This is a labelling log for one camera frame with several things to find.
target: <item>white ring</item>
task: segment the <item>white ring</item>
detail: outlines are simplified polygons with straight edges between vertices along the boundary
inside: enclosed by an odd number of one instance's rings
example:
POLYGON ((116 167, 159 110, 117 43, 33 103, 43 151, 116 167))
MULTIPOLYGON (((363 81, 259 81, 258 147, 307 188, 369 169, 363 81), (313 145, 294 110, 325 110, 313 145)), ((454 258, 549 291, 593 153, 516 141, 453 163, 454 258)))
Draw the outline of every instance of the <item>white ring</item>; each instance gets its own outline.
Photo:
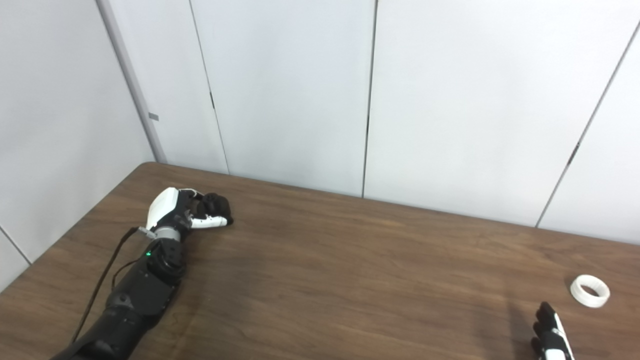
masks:
POLYGON ((576 277, 571 284, 571 295, 573 295, 575 300, 578 300, 578 302, 584 306, 602 307, 607 300, 609 300, 611 291, 604 281, 597 277, 591 275, 580 275, 576 277), (582 288, 583 286, 592 289, 596 294, 598 294, 598 296, 588 293, 582 288))

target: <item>white panel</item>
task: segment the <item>white panel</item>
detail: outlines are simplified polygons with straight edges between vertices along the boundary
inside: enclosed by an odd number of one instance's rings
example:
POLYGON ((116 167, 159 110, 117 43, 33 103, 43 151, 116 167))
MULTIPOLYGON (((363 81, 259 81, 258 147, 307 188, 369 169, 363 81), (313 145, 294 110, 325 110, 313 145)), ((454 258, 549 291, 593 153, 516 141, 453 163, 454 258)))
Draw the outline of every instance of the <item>white panel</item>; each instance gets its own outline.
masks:
POLYGON ((2 1, 0 49, 0 221, 35 260, 152 154, 95 2, 2 1))
POLYGON ((168 163, 227 174, 189 1, 108 4, 168 163))
POLYGON ((534 225, 637 0, 380 1, 365 196, 534 225))
POLYGON ((639 139, 636 36, 540 227, 640 243, 639 139))
POLYGON ((361 195, 374 0, 195 0, 232 175, 361 195))
POLYGON ((29 266, 13 247, 9 239, 0 232, 0 291, 3 291, 29 266))

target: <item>brown tabletop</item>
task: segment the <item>brown tabletop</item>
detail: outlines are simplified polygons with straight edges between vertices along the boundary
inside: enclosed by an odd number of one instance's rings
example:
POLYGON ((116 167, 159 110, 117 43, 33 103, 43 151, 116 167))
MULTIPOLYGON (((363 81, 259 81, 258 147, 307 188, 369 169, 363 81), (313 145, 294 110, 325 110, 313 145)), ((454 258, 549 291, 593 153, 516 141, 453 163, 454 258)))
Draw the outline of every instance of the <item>brown tabletop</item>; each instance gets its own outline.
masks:
MULTIPOLYGON (((168 186, 226 196, 236 222, 190 234, 182 288, 131 359, 532 359, 543 300, 577 360, 640 359, 640 247, 157 163, 0 294, 2 359, 67 345, 118 240, 168 186), (579 274, 609 285, 603 308, 573 300, 579 274)), ((146 244, 134 235, 111 273, 146 244)))

